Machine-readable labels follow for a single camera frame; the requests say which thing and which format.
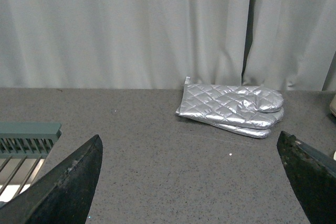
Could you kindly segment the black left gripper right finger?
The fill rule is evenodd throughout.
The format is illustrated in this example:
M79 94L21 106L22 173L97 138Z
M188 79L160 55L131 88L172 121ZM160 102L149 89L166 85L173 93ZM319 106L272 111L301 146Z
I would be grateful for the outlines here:
M277 150L310 223L335 223L335 160L282 131Z

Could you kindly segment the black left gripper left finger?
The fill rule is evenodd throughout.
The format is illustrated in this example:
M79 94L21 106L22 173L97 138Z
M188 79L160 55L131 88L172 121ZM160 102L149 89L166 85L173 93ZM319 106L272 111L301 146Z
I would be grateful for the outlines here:
M85 223L99 180L102 154L102 140L95 135L3 205L1 223Z

